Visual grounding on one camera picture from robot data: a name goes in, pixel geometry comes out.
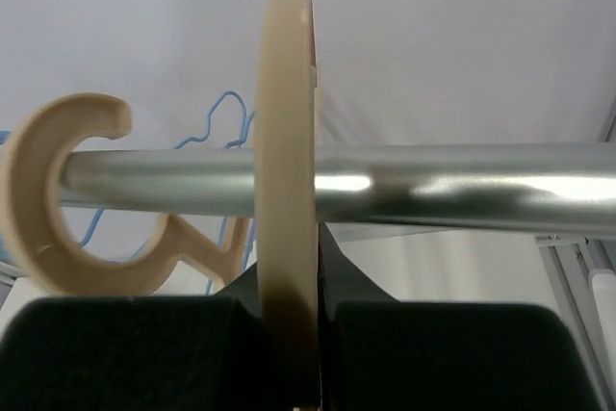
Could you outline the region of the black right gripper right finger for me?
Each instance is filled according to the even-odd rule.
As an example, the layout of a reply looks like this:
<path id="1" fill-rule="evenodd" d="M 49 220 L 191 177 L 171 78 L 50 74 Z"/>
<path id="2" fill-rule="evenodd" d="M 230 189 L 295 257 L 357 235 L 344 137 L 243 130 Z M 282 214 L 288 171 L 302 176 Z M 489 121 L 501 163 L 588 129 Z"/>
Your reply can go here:
<path id="1" fill-rule="evenodd" d="M 403 302 L 319 228 L 326 410 L 597 410 L 569 329 L 522 303 Z"/>

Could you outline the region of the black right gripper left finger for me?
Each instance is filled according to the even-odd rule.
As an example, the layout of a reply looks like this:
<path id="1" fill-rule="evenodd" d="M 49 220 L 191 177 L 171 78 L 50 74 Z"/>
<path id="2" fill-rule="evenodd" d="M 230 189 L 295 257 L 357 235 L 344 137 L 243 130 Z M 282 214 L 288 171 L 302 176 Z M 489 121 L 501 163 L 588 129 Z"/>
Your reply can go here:
<path id="1" fill-rule="evenodd" d="M 5 410 L 266 410 L 256 272 L 221 295 L 26 297 L 1 337 Z"/>

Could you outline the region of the blue wire hanger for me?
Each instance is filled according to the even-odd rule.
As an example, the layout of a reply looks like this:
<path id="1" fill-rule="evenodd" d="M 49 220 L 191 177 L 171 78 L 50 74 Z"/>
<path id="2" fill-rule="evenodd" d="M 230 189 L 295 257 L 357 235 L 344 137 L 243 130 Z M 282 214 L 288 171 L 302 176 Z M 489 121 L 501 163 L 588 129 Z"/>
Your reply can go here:
<path id="1" fill-rule="evenodd" d="M 239 148 L 252 145 L 250 130 L 254 113 L 247 118 L 244 128 L 237 140 L 227 143 L 224 148 Z M 220 288 L 232 283 L 244 269 L 244 254 L 246 239 L 249 234 L 250 218 L 228 218 L 222 220 L 219 232 L 219 244 L 223 251 L 222 263 L 224 275 L 221 278 Z"/>
<path id="2" fill-rule="evenodd" d="M 173 149 L 181 149 L 184 146 L 188 145 L 189 143 L 203 143 L 205 141 L 207 141 L 212 133 L 212 126 L 213 126 L 213 117 L 214 114 L 216 112 L 216 110 L 218 109 L 218 107 L 223 103 L 223 101 L 227 98 L 227 97 L 231 97 L 231 98 L 235 98 L 235 100 L 237 101 L 237 104 L 239 105 L 240 108 L 240 113 L 241 113 L 241 120 L 240 120 L 240 124 L 239 124 L 239 130 L 238 130 L 238 137 L 234 140 L 230 140 L 228 143 L 225 144 L 225 146 L 223 147 L 223 149 L 229 149 L 232 147 L 239 147 L 239 146 L 243 146 L 246 141 L 247 141 L 247 135 L 250 129 L 250 125 L 253 121 L 254 118 L 254 112 L 250 113 L 250 115 L 248 114 L 247 111 L 247 107 L 244 103 L 244 100 L 242 99 L 242 97 L 236 93 L 233 90 L 227 90 L 224 93 L 222 93 L 218 99 L 215 101 L 215 103 L 210 107 L 207 115 L 205 116 L 205 124 L 204 124 L 204 131 L 202 135 L 191 135 L 191 136 L 187 136 L 186 138 L 184 138 L 183 140 L 181 140 L 180 142 L 176 143 L 176 145 L 174 145 Z M 10 130 L 1 130 L 1 146 L 4 145 L 10 134 L 12 133 L 12 131 Z M 81 239 L 81 241 L 79 241 L 79 244 L 81 247 L 85 247 L 92 239 L 92 236 L 95 233 L 95 230 L 98 226 L 99 221 L 101 220 L 104 212 L 106 211 L 106 209 L 104 208 L 99 208 L 95 211 L 95 213 L 92 215 L 90 224 L 88 226 L 88 228 L 86 229 L 86 232 L 83 235 L 83 238 Z M 221 221 L 221 225 L 220 225 L 220 229 L 219 229 L 219 233 L 218 233 L 218 242 L 217 244 L 222 244 L 222 238 L 223 238 L 223 232 L 225 231 L 226 227 L 227 227 L 227 221 L 229 220 L 228 217 L 224 217 Z M 132 255 L 132 257 L 136 257 L 137 255 L 139 255 L 142 250 L 145 247 L 145 243 L 143 243 Z M 2 240 L 1 237 L 1 262 L 4 263 L 9 263 L 12 262 L 13 258 L 11 257 L 11 255 L 9 254 L 8 250 L 6 249 L 4 242 Z"/>

